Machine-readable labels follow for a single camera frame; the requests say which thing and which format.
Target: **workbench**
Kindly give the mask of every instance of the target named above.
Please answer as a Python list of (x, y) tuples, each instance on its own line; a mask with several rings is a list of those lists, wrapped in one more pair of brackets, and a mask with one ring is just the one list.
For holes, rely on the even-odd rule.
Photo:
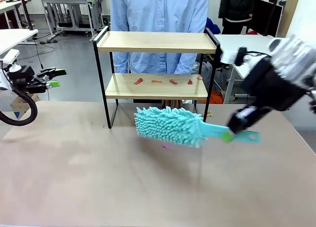
[[(316, 156), (279, 112), (251, 128), (261, 133), (261, 144), (210, 138), (196, 149), (139, 137), (133, 113), (136, 106), (148, 105), (120, 103), (112, 129), (101, 103), (46, 101), (37, 106), (33, 123), (13, 127), (0, 141), (4, 225), (316, 223)], [(115, 106), (109, 104), (109, 110)], [(204, 105), (197, 106), (203, 110)], [(225, 125), (241, 107), (212, 105), (207, 122)]]
[(18, 12), (17, 12), (17, 8), (21, 4), (22, 4), (21, 1), (0, 2), (0, 14), (4, 13), (5, 20), (6, 20), (6, 23), (7, 23), (9, 29), (11, 29), (11, 26), (10, 26), (10, 22), (9, 22), (9, 19), (8, 19), (8, 16), (7, 16), (7, 12), (11, 11), (11, 10), (14, 11), (14, 15), (15, 15), (15, 19), (16, 19), (16, 22), (18, 24), (18, 27), (20, 29), (22, 28), (21, 22), (20, 22), (20, 19), (19, 19), (19, 16), (18, 16)]
[[(41, 0), (45, 18), (49, 27), (51, 37), (54, 37), (53, 30), (58, 31), (91, 31), (92, 39), (95, 37), (97, 30), (103, 27), (102, 10), (98, 7), (99, 0)], [(62, 9), (61, 5), (67, 5), (70, 22), (65, 22), (64, 16), (66, 8)], [(88, 10), (89, 27), (82, 27), (82, 14), (80, 5), (85, 5)], [(72, 26), (61, 26), (61, 24), (71, 23)]]
[(37, 34), (38, 30), (6, 29), (0, 30), (0, 54), (7, 52), (17, 44)]

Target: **gray floor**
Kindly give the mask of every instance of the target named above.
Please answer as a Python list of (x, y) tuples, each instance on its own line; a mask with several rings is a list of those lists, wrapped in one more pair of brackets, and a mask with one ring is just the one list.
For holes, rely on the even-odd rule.
[[(39, 38), (49, 33), (47, 24), (43, 15), (32, 15), (31, 19), (34, 21), (35, 29), (39, 29)], [(67, 71), (67, 76), (57, 77), (60, 82), (60, 87), (53, 88), (49, 91), (50, 100), (55, 101), (102, 101), (100, 82), (96, 69), (96, 61), (93, 51), (92, 43), (85, 34), (69, 33), (65, 37), (58, 36), (56, 38), (58, 43), (47, 44), (55, 48), (54, 52), (40, 55), (40, 60), (45, 68), (57, 67), (64, 68)], [(36, 47), (31, 45), (18, 45), (15, 47), (20, 50), (19, 62), (20, 64), (31, 65), (36, 71), (40, 71), (40, 62), (38, 57), (31, 57), (37, 55)], [(50, 52), (52, 48), (44, 45), (38, 45), (39, 54)], [(111, 78), (110, 59), (107, 53), (100, 53), (100, 61), (103, 71), (104, 83), (107, 84)], [(224, 80), (229, 78), (231, 71), (224, 71)], [(216, 73), (216, 81), (221, 84), (220, 73)], [(233, 93), (242, 93), (238, 84), (234, 86)], [(10, 103), (15, 98), (14, 95), (3, 96), (0, 94), (1, 111), (11, 111)], [(48, 94), (41, 94), (41, 100), (47, 100)], [(237, 99), (233, 103), (246, 104), (250, 100)], [(300, 132), (301, 136), (307, 143), (316, 151), (316, 132)]]

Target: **light blue shirt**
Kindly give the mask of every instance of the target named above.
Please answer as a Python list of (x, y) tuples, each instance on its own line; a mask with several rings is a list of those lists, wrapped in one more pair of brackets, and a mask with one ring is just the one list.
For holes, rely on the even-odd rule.
[[(112, 31), (202, 33), (208, 0), (111, 0)], [(190, 74), (192, 53), (113, 53), (117, 73)]]

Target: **teal microfiber duster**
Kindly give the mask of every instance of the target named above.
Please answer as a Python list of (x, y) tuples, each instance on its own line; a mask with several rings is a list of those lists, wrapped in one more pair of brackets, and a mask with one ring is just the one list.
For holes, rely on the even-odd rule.
[(160, 110), (137, 108), (134, 115), (137, 133), (149, 139), (173, 142), (177, 145), (199, 147), (206, 137), (219, 137), (225, 142), (242, 141), (260, 143), (257, 132), (243, 131), (233, 136), (225, 126), (209, 124), (202, 121), (200, 114), (192, 113), (184, 108), (167, 107)]

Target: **black metal frame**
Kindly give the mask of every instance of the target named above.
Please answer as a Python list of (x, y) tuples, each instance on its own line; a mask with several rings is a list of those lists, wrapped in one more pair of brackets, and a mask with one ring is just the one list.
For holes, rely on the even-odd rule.
[[(94, 49), (95, 59), (96, 59), (96, 63), (97, 63), (97, 69), (98, 69), (98, 75), (99, 75), (99, 80), (100, 80), (100, 86), (101, 86), (101, 92), (102, 92), (102, 98), (103, 98), (105, 114), (106, 114), (106, 117), (107, 117), (107, 123), (108, 123), (108, 127), (111, 129), (113, 127), (113, 122), (114, 122), (114, 119), (115, 119), (115, 115), (116, 115), (116, 112), (118, 110), (119, 101), (118, 101), (118, 99), (115, 99), (116, 107), (115, 107), (115, 109), (114, 109), (114, 111), (112, 113), (112, 116), (110, 118), (109, 108), (108, 108), (108, 103), (107, 103), (107, 97), (106, 97), (106, 94), (105, 94), (105, 87), (104, 87), (103, 76), (102, 76), (102, 69), (101, 69), (99, 51), (98, 51), (98, 47), (97, 47), (97, 44), (100, 42), (100, 40), (106, 34), (106, 32), (108, 32), (109, 30), (110, 30), (110, 28), (108, 26), (106, 26), (93, 39), (93, 49)], [(217, 40), (217, 38), (213, 35), (213, 33), (208, 28), (206, 28), (204, 32), (207, 33), (208, 36), (211, 38), (211, 40), (216, 44), (215, 60), (218, 60), (219, 57), (220, 57), (220, 54), (221, 54), (220, 42)], [(111, 61), (111, 70), (112, 70), (112, 73), (115, 73), (114, 63), (113, 63), (113, 54), (112, 54), (112, 52), (110, 52), (109, 54), (110, 54), (110, 61)], [(201, 74), (201, 71), (202, 71), (203, 59), (204, 59), (204, 54), (201, 54), (200, 61), (199, 61), (199, 68), (198, 68), (198, 74), (199, 75)], [(205, 105), (205, 112), (204, 112), (204, 117), (203, 117), (203, 121), (204, 122), (206, 122), (206, 118), (207, 118), (207, 111), (208, 111), (208, 106), (209, 106), (209, 100), (211, 98), (213, 82), (214, 82), (214, 77), (215, 77), (215, 71), (216, 71), (216, 69), (213, 69), (212, 70), (212, 74), (211, 74), (211, 80), (210, 80), (210, 84), (209, 84), (209, 88), (208, 88), (208, 94), (207, 94), (206, 105)], [(197, 101), (196, 100), (194, 100), (194, 107), (196, 109), (196, 112), (198, 112), (197, 111)]]
[[(102, 37), (108, 32), (110, 28), (106, 26), (94, 39), (93, 39), (93, 49), (94, 49), (94, 55), (95, 60), (97, 62), (97, 68), (98, 68), (98, 74), (99, 74), (99, 80), (100, 80), (100, 86), (101, 86), (101, 92), (102, 92), (102, 98), (103, 98), (103, 104), (105, 109), (105, 115), (107, 117), (108, 127), (111, 129), (113, 126), (114, 118), (118, 110), (119, 101), (118, 99), (115, 99), (116, 107), (113, 111), (113, 114), (110, 118), (109, 114), (109, 108), (107, 103), (107, 97), (105, 95), (105, 88), (104, 88), (104, 82), (103, 82), (103, 76), (102, 76), (102, 69), (101, 69), (101, 63), (100, 63), (100, 57), (99, 57), (99, 51), (98, 51), (98, 42), (102, 39)], [(110, 52), (110, 60), (111, 60), (111, 69), (112, 73), (114, 73), (114, 64), (113, 64), (113, 56), (112, 52)]]
[[(209, 28), (205, 28), (204, 32), (207, 33), (207, 35), (211, 38), (211, 40), (216, 45), (215, 56), (214, 56), (215, 61), (220, 60), (220, 56), (222, 53), (220, 42), (218, 41), (218, 39), (215, 37), (215, 35), (211, 32), (211, 30)], [(213, 83), (214, 83), (215, 72), (216, 72), (216, 68), (213, 68), (212, 74), (211, 74), (211, 80), (209, 82), (209, 87), (208, 87), (206, 104), (205, 104), (205, 111), (204, 111), (204, 117), (203, 117), (204, 122), (206, 122), (206, 118), (207, 118), (207, 111), (208, 111), (208, 106), (209, 106), (209, 100), (211, 99), (211, 93), (212, 93), (212, 88), (213, 88)]]

